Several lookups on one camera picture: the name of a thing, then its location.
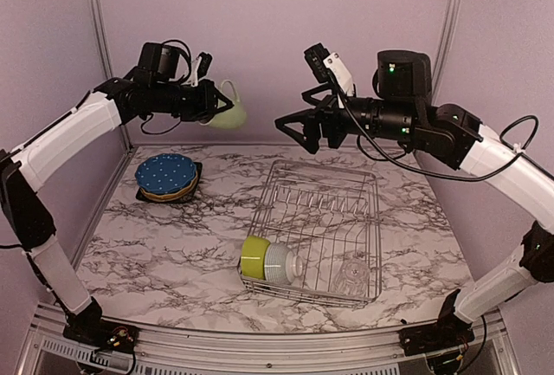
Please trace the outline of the yellow dotted plate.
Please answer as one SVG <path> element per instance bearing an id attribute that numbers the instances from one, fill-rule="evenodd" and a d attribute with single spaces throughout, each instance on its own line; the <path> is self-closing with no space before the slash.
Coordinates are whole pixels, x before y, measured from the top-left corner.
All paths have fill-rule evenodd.
<path id="1" fill-rule="evenodd" d="M 144 191 L 142 188 L 138 190 L 138 195 L 144 197 L 146 200 L 156 203 L 169 203 L 174 202 L 183 197 L 191 195 L 196 189 L 199 181 L 199 176 L 196 176 L 186 187 L 179 191 L 174 191 L 172 193 L 157 195 L 148 191 Z"/>

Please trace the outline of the black floral square plate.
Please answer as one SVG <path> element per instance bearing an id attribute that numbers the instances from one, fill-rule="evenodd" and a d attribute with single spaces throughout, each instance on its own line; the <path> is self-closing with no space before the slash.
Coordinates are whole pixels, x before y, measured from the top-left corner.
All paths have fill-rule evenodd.
<path id="1" fill-rule="evenodd" d="M 187 204 L 191 202 L 196 194 L 196 190 L 198 189 L 198 186 L 202 178 L 202 173 L 203 173 L 203 164 L 201 162 L 196 162 L 195 165 L 196 165 L 195 181 L 192 183 L 192 187 L 190 188 L 190 190 L 186 194 L 183 194 L 180 198 L 175 198 L 173 200 L 161 200 L 161 201 L 151 200 L 142 193 L 142 190 L 138 189 L 135 195 L 135 199 L 141 202 L 154 203 L 154 204 Z"/>

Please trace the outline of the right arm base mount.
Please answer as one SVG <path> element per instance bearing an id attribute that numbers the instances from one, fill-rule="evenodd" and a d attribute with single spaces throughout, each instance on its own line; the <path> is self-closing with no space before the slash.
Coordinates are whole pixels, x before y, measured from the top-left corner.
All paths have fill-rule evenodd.
<path id="1" fill-rule="evenodd" d="M 405 327 L 398 332 L 406 356 L 463 346 L 475 340 L 472 325 L 454 317 L 434 323 Z"/>

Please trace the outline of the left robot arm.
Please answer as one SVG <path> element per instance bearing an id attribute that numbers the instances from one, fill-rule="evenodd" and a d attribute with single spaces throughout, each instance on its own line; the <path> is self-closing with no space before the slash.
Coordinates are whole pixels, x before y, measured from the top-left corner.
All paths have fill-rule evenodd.
<path id="1" fill-rule="evenodd" d="M 67 324 L 92 345 L 109 337 L 98 301 L 86 289 L 57 236 L 42 193 L 54 189 L 72 160 L 97 139 L 138 117 L 170 114 L 204 122 L 235 103 L 213 81 L 150 86 L 114 77 L 32 138 L 1 153 L 1 208 L 37 278 L 59 301 Z"/>

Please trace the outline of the pale green mug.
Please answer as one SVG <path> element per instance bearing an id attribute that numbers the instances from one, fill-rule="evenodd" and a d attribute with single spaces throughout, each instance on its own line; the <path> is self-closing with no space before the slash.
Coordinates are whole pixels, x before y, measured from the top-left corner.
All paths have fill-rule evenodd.
<path id="1" fill-rule="evenodd" d="M 235 83 L 231 80 L 224 80 L 221 82 L 218 90 L 232 101 L 233 107 L 223 113 L 215 115 L 206 122 L 200 122 L 200 125 L 224 130 L 241 127 L 247 120 L 247 113 Z"/>

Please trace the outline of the blue dotted plate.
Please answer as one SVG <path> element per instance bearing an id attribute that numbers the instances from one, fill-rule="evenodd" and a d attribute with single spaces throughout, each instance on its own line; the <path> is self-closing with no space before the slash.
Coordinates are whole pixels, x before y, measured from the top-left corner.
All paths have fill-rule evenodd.
<path id="1" fill-rule="evenodd" d="M 137 185 L 155 195 L 176 193 L 196 177 L 196 163 L 177 153 L 162 153 L 148 158 L 135 171 Z"/>

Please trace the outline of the clear glass cup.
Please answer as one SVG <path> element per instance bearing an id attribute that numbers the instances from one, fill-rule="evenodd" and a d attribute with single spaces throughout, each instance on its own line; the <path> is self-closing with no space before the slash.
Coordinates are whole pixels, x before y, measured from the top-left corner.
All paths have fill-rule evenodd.
<path id="1" fill-rule="evenodd" d="M 365 297 L 369 285 L 370 268 L 357 258 L 344 261 L 339 268 L 332 292 L 345 296 Z"/>

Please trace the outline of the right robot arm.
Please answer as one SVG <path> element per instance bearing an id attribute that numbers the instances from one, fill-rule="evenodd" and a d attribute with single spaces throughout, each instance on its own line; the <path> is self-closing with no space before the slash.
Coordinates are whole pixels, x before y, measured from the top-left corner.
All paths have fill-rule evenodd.
<path id="1" fill-rule="evenodd" d="M 406 152 L 425 152 L 451 169 L 451 181 L 485 182 L 533 216 L 522 243 L 479 280 L 444 300 L 437 320 L 399 333 L 408 355 L 473 340 L 473 323 L 501 302 L 537 283 L 553 280 L 553 176 L 529 158 L 522 145 L 506 142 L 478 117 L 455 104 L 432 104 L 427 55 L 384 50 L 377 55 L 374 96 L 359 97 L 338 54 L 316 44 L 304 53 L 318 85 L 303 93 L 306 110 L 275 122 L 310 153 L 319 142 L 339 148 L 354 134 L 375 145 L 395 141 Z"/>

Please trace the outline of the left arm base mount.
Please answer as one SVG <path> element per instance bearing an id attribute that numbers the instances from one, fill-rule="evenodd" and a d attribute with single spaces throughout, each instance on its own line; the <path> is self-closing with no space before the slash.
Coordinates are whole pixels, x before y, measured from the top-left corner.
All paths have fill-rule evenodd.
<path id="1" fill-rule="evenodd" d="M 93 346 L 100 352 L 115 351 L 133 353 L 139 329 L 115 321 L 98 320 L 92 325 L 66 325 L 63 337 L 84 345 Z"/>

